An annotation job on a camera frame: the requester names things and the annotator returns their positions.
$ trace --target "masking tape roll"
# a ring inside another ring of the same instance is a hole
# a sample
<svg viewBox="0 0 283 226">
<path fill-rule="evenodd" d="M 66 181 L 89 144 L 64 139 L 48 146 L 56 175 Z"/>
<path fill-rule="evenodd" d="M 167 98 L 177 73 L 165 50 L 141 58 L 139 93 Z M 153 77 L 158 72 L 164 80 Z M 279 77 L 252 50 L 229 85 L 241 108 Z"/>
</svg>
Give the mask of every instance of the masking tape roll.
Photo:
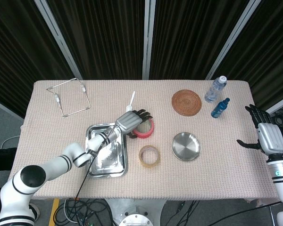
<svg viewBox="0 0 283 226">
<path fill-rule="evenodd" d="M 152 119 L 148 119 L 150 124 L 151 124 L 151 128 L 148 132 L 146 133 L 141 133 L 140 131 L 138 131 L 137 129 L 133 130 L 133 133 L 138 137 L 138 138 L 148 138 L 149 136 L 151 136 L 151 134 L 154 131 L 154 122 Z"/>
<path fill-rule="evenodd" d="M 154 163 L 145 163 L 142 159 L 142 153 L 144 153 L 145 151 L 153 151 L 155 154 L 156 154 L 156 160 Z M 141 162 L 141 165 L 144 166 L 144 167 L 147 167 L 147 168 L 151 168 L 153 166 L 156 166 L 159 161 L 160 161 L 160 153 L 159 153 L 159 150 L 154 147 L 154 146 L 151 146 L 151 145 L 147 145 L 147 146 L 144 146 L 141 148 L 140 150 L 140 153 L 139 153 L 139 158 L 140 158 L 140 162 Z"/>
</svg>

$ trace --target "metal base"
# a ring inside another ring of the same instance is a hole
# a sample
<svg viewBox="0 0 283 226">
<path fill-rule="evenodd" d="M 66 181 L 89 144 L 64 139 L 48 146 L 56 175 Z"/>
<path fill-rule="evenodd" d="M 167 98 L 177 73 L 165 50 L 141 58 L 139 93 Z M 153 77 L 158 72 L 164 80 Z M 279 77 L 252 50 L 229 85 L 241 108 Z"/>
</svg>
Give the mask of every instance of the metal base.
<svg viewBox="0 0 283 226">
<path fill-rule="evenodd" d="M 119 226 L 160 226 L 166 200 L 106 199 Z"/>
</svg>

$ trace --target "black curtain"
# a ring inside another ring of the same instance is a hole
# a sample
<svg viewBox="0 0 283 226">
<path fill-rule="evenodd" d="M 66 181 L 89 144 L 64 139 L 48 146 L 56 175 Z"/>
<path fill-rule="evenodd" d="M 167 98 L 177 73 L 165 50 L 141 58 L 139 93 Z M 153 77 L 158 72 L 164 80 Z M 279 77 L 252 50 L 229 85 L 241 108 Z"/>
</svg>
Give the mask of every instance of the black curtain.
<svg viewBox="0 0 283 226">
<path fill-rule="evenodd" d="M 144 0 L 48 0 L 84 79 L 142 79 Z"/>
<path fill-rule="evenodd" d="M 205 79 L 248 2 L 157 0 L 150 79 Z"/>
<path fill-rule="evenodd" d="M 266 110 L 283 99 L 283 0 L 264 0 L 216 70 L 214 77 L 250 84 Z"/>
<path fill-rule="evenodd" d="M 24 117 L 34 82 L 70 78 L 34 1 L 0 0 L 0 103 Z"/>
</svg>

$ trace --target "robotic arm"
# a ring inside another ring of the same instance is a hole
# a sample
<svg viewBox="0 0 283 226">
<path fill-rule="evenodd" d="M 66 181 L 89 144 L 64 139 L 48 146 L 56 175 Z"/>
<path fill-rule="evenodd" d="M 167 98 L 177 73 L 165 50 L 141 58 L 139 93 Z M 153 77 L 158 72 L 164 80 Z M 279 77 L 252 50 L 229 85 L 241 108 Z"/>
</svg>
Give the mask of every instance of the robotic arm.
<svg viewBox="0 0 283 226">
<path fill-rule="evenodd" d="M 237 142 L 246 148 L 261 149 L 268 156 L 267 166 L 272 176 L 279 199 L 283 202 L 283 136 L 277 125 L 273 124 L 270 115 L 259 110 L 254 105 L 245 107 L 250 113 L 258 134 L 257 144 L 246 144 L 241 140 Z M 277 215 L 279 226 L 283 226 L 283 212 Z"/>
<path fill-rule="evenodd" d="M 41 165 L 30 165 L 19 170 L 1 189 L 0 226 L 34 226 L 34 214 L 29 210 L 29 201 L 48 180 L 67 173 L 72 166 L 84 166 L 97 156 L 102 147 L 123 134 L 130 134 L 140 123 L 152 118 L 145 110 L 128 111 L 107 128 L 88 141 L 86 153 L 78 143 L 68 145 L 62 155 Z"/>
</svg>

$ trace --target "beige tablecloth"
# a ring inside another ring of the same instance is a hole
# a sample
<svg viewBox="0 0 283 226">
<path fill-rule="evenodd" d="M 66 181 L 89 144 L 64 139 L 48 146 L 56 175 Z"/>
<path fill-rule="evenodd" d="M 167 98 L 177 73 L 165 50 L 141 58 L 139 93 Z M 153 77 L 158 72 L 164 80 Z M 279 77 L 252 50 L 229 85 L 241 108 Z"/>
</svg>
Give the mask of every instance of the beige tablecloth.
<svg viewBox="0 0 283 226">
<path fill-rule="evenodd" d="M 86 129 L 93 124 L 114 122 L 125 112 L 132 91 L 134 109 L 145 108 L 153 115 L 154 133 L 147 139 L 128 139 L 128 172 L 119 178 L 88 179 L 80 193 L 85 198 L 140 198 L 168 200 L 207 200 L 227 198 L 276 198 L 266 169 L 266 157 L 244 149 L 236 139 L 256 143 L 257 135 L 245 105 L 253 104 L 248 83 L 229 81 L 221 97 L 207 103 L 204 95 L 212 81 L 83 81 L 91 109 L 67 118 L 61 116 L 53 94 L 46 88 L 61 81 L 34 84 L 11 176 L 22 167 L 43 163 L 71 142 L 85 144 Z M 202 109 L 192 117 L 181 116 L 171 105 L 172 95 L 190 89 L 202 100 Z M 56 89 L 65 113 L 87 106 L 76 82 Z M 227 110 L 220 118 L 210 113 L 217 103 L 229 97 Z M 183 162 L 172 153 L 173 137 L 180 132 L 196 135 L 201 154 Z M 156 146 L 161 153 L 158 166 L 148 169 L 139 163 L 139 150 Z M 86 168 L 47 182 L 35 198 L 75 197 Z"/>
</svg>

